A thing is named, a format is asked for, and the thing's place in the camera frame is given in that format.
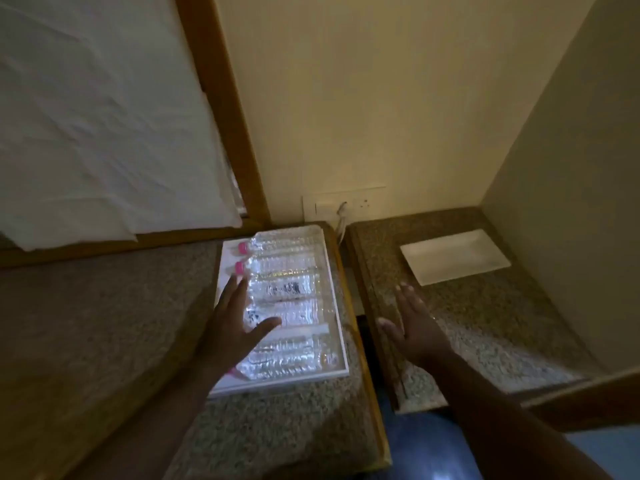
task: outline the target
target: power cord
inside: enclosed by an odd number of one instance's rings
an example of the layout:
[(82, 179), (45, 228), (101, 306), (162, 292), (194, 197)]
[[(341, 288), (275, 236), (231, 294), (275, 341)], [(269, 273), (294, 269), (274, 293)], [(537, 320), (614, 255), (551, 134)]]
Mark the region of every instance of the power cord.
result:
[(340, 204), (340, 207), (338, 207), (338, 212), (336, 212), (336, 214), (338, 214), (338, 217), (340, 217), (340, 220), (338, 221), (338, 227), (335, 228), (335, 232), (336, 234), (338, 234), (338, 245), (340, 245), (342, 243), (342, 240), (344, 239), (344, 233), (347, 231), (347, 202), (344, 201)]

